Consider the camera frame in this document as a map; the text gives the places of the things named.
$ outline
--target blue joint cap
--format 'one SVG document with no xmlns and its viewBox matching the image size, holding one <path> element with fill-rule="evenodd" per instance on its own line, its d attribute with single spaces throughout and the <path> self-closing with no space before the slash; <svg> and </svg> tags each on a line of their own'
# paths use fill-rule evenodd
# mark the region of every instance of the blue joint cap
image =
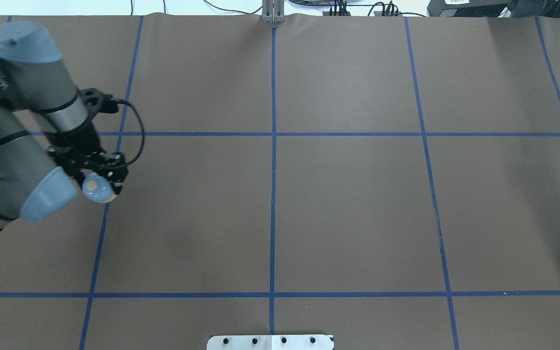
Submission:
<svg viewBox="0 0 560 350">
<path fill-rule="evenodd" d="M 107 203 L 116 198 L 109 181 L 97 173 L 91 173 L 85 178 L 82 191 L 84 195 L 93 202 Z"/>
<path fill-rule="evenodd" d="M 20 209 L 20 216 L 37 224 L 77 197 L 77 190 L 61 166 L 40 180 Z"/>
<path fill-rule="evenodd" d="M 0 25 L 0 58 L 24 63 L 51 63 L 62 59 L 49 31 L 32 22 Z"/>
</svg>

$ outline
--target white plate with holes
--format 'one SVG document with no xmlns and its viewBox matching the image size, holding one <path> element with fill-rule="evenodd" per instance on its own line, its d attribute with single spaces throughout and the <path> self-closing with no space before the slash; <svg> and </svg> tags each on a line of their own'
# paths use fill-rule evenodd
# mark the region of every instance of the white plate with holes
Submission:
<svg viewBox="0 0 560 350">
<path fill-rule="evenodd" d="M 334 336 L 213 336 L 207 343 L 207 350 L 334 350 Z"/>
</svg>

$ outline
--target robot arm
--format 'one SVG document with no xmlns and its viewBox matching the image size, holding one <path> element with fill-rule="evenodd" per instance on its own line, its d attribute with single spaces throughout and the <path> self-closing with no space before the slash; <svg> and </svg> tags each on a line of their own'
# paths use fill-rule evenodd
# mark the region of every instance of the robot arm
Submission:
<svg viewBox="0 0 560 350">
<path fill-rule="evenodd" d="M 126 162 L 122 153 L 107 153 L 92 124 L 96 113 L 116 113 L 118 104 L 131 106 L 76 88 L 44 27 L 0 26 L 0 230 L 18 217 L 40 222 L 75 199 L 71 179 L 96 202 L 121 192 L 127 166 L 140 154 Z M 21 109 L 33 111 L 51 142 L 46 153 L 12 114 Z"/>
</svg>

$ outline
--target white bracket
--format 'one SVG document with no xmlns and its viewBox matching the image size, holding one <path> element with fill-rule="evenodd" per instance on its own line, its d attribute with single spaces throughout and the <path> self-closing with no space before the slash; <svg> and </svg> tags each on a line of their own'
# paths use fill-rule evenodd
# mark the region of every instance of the white bracket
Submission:
<svg viewBox="0 0 560 350">
<path fill-rule="evenodd" d="M 284 0 L 262 0 L 263 22 L 284 22 Z"/>
<path fill-rule="evenodd" d="M 334 336 L 214 336 L 207 350 L 334 350 Z"/>
</svg>

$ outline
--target yellow circle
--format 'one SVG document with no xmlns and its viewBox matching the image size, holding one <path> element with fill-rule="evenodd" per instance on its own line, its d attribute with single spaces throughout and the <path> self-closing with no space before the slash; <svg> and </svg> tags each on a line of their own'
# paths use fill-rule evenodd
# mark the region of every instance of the yellow circle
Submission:
<svg viewBox="0 0 560 350">
<path fill-rule="evenodd" d="M 98 187 L 98 183 L 94 180 L 90 180 L 86 183 L 86 188 L 93 191 Z"/>
</svg>

